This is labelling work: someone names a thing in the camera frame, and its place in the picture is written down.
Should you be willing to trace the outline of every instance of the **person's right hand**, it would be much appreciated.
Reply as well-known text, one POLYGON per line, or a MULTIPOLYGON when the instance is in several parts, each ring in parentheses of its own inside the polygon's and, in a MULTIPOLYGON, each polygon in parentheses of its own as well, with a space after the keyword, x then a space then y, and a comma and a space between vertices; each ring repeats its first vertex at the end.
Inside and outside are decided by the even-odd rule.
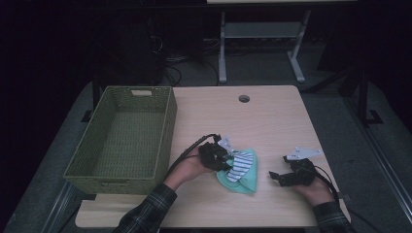
POLYGON ((309 186, 296 185, 293 189, 306 197, 312 207, 334 201, 333 195, 326 183, 319 178, 315 178, 309 186))

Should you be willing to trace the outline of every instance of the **basket handle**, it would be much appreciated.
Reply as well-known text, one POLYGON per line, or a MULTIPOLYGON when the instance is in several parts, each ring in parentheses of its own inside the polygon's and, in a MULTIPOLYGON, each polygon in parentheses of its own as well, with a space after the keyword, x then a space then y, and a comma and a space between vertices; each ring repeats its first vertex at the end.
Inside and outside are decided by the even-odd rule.
POLYGON ((108 181, 104 181, 104 182, 100 182, 100 184, 102 184, 102 186, 128 186, 128 181, 118 181, 118 182, 108 182, 108 181))
POLYGON ((131 94, 133 96, 136 96, 136 97, 138 97, 138 96, 152 96, 153 95, 152 91, 148 90, 148 89, 132 89, 131 94))

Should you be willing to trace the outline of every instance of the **hand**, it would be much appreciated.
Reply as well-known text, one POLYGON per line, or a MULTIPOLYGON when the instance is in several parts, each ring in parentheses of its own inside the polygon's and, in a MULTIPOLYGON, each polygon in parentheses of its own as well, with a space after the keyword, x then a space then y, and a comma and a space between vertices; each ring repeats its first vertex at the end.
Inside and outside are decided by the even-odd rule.
POLYGON ((206 168, 200 162, 199 148, 194 148, 187 158, 182 160, 172 173, 166 178, 164 184, 176 191, 176 189, 185 182, 191 181, 203 173, 210 173, 213 170, 206 168))
POLYGON ((312 207, 334 201, 328 186, 319 178, 315 178, 309 186, 296 185, 293 189, 305 196, 312 207))

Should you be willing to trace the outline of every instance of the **hole in table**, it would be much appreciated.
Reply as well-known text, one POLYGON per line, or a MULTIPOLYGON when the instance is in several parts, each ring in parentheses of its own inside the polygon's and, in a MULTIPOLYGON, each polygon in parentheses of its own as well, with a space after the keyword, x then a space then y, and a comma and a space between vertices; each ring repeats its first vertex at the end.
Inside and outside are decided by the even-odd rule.
POLYGON ((251 100, 251 98, 248 95, 240 95, 239 96, 239 101, 242 103, 248 103, 251 100))

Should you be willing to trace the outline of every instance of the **person's left hand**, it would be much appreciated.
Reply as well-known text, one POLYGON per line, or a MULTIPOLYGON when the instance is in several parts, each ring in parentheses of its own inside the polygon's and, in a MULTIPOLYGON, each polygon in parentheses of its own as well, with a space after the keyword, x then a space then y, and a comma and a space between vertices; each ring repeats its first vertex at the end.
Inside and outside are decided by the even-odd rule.
POLYGON ((210 173, 213 170, 206 168, 200 162, 199 149, 193 149, 187 158, 180 162, 172 173, 166 178, 164 184, 176 190, 182 183, 191 181, 203 173, 210 173))

